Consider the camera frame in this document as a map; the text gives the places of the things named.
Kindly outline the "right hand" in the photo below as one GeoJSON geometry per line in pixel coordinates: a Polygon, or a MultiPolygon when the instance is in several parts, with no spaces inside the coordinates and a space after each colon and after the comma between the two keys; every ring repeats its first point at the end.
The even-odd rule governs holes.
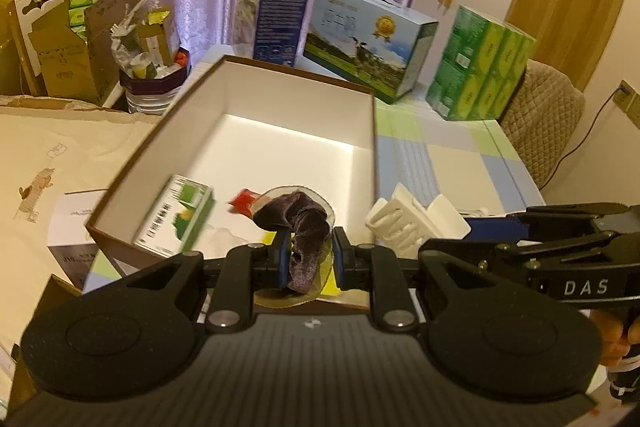
{"type": "Polygon", "coordinates": [[[623,320],[605,310],[591,310],[589,317],[597,325],[602,337],[601,365],[619,365],[631,347],[640,343],[639,319],[635,319],[630,326],[625,326],[623,320]]]}

